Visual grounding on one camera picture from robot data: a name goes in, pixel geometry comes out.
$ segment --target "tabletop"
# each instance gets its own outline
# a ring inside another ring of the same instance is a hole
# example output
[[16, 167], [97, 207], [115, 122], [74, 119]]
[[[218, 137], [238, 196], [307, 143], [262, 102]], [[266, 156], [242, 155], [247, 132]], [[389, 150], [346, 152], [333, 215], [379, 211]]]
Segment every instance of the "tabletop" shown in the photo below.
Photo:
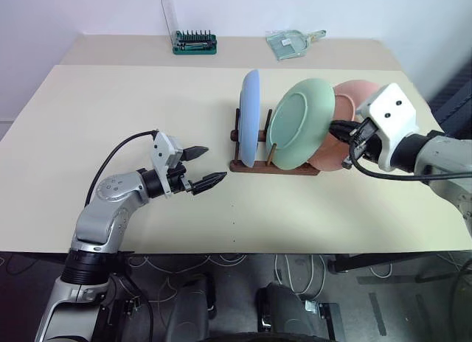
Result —
[[[210, 172], [228, 175], [200, 195], [157, 198], [139, 209], [122, 250], [366, 253], [472, 247], [460, 213], [420, 183], [382, 181], [354, 169], [313, 177], [230, 172], [235, 145], [229, 133], [248, 71], [54, 67], [0, 142], [0, 250], [66, 251], [104, 158], [129, 135], [156, 128], [184, 147], [209, 148], [186, 164], [190, 180]], [[267, 109], [293, 84], [320, 77], [332, 85], [350, 79], [396, 82], [417, 109], [420, 132], [439, 130], [401, 71], [261, 69], [260, 76], [261, 127]], [[150, 139], [127, 144], [103, 176], [149, 168], [151, 145]]]

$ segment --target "gray floor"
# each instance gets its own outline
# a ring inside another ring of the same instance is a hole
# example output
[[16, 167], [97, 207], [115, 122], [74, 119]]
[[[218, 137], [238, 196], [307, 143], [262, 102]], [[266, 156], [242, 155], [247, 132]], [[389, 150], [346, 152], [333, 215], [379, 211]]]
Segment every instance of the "gray floor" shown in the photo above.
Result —
[[[458, 262], [464, 262], [469, 254], [454, 253]], [[9, 253], [0, 253], [8, 259]], [[218, 255], [212, 258], [223, 264]], [[289, 255], [291, 275], [295, 290], [302, 290], [310, 277], [308, 255]], [[205, 260], [203, 255], [152, 256], [150, 261], [169, 271], [179, 271]], [[15, 255], [9, 270], [18, 271], [31, 263], [31, 259]], [[137, 257], [133, 264], [142, 262]], [[315, 275], [313, 284], [306, 297], [310, 298], [319, 289], [322, 280], [322, 265], [315, 256]], [[0, 266], [0, 341], [32, 341], [35, 329], [41, 318], [49, 291], [62, 266], [50, 262], [37, 262], [28, 271], [10, 276], [5, 265]], [[287, 268], [283, 255], [279, 256], [278, 268], [284, 283], [288, 283]], [[384, 274], [388, 266], [376, 267]], [[323, 302], [338, 303], [344, 322], [347, 341], [452, 341], [448, 325], [449, 291], [453, 279], [417, 284], [414, 276], [435, 275], [454, 272], [456, 268], [435, 255], [398, 262], [393, 265], [393, 275], [379, 279], [368, 268], [348, 273], [327, 273], [324, 290], [316, 299]], [[224, 335], [235, 332], [257, 330], [257, 312], [254, 297], [257, 289], [275, 281], [274, 255], [253, 254], [234, 267], [220, 267], [208, 262], [201, 267], [181, 274], [167, 274], [143, 265], [133, 269], [132, 277], [148, 295], [150, 300], [158, 299], [158, 291], [169, 276], [174, 287], [181, 286], [194, 273], [210, 272], [216, 281], [218, 314], [210, 321], [211, 334]], [[165, 287], [160, 299], [174, 292]], [[126, 292], [119, 288], [119, 296]], [[454, 304], [454, 323], [457, 326], [457, 341], [472, 341], [472, 288], [463, 281], [459, 284]], [[159, 305], [166, 321], [173, 301]], [[154, 310], [154, 341], [162, 341], [164, 328], [159, 317], [157, 304]], [[312, 315], [319, 327], [320, 337], [327, 337], [324, 322]], [[143, 307], [134, 313], [125, 329], [125, 341], [146, 341], [148, 314]]]

